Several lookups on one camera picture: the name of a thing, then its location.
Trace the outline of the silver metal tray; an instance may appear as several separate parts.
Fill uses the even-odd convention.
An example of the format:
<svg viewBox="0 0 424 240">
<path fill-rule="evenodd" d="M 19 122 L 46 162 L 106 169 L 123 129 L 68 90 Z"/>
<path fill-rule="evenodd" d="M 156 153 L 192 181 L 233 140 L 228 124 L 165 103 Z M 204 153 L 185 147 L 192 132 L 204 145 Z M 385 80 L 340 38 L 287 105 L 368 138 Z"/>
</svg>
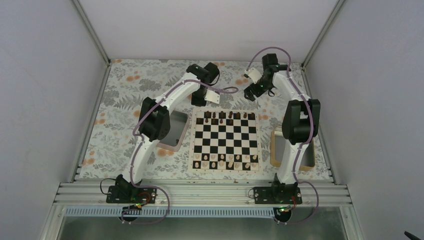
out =
<svg viewBox="0 0 424 240">
<path fill-rule="evenodd" d="M 178 152 L 182 146 L 188 127 L 189 115 L 174 110 L 170 114 L 170 130 L 167 136 L 160 140 L 156 146 L 168 151 Z"/>
</svg>

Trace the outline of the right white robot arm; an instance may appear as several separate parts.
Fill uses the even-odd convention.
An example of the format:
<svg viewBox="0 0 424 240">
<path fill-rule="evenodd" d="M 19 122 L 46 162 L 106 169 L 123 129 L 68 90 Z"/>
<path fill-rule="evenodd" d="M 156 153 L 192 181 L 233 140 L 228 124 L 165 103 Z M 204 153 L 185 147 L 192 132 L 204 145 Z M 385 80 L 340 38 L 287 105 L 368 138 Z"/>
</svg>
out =
<svg viewBox="0 0 424 240">
<path fill-rule="evenodd" d="M 309 97 L 293 80 L 290 63 L 279 64 L 277 55 L 269 53 L 262 57 L 263 71 L 248 66 L 245 77 L 252 83 L 243 91 L 247 100 L 254 101 L 272 89 L 281 91 L 287 98 L 287 107 L 281 124 L 285 139 L 283 157 L 271 184 L 271 198 L 278 204 L 290 197 L 290 190 L 299 185 L 297 171 L 301 160 L 319 128 L 321 103 Z"/>
</svg>

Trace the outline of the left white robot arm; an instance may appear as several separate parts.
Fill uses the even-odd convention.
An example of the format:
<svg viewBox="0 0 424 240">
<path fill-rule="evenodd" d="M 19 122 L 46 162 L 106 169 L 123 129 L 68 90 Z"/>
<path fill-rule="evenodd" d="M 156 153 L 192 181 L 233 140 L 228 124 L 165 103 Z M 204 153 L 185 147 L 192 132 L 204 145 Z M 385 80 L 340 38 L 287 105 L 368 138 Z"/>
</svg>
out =
<svg viewBox="0 0 424 240">
<path fill-rule="evenodd" d="M 156 98 L 146 97 L 143 100 L 140 119 L 133 130 L 138 146 L 134 149 L 125 171 L 115 180 L 119 196 L 124 201 L 131 203 L 139 197 L 140 190 L 136 184 L 143 178 L 143 164 L 160 140 L 171 130 L 170 115 L 175 107 L 189 95 L 193 106 L 204 107 L 207 103 L 207 92 L 216 90 L 213 88 L 213 81 L 219 76 L 220 71 L 212 62 L 205 67 L 192 64 L 171 89 Z"/>
</svg>

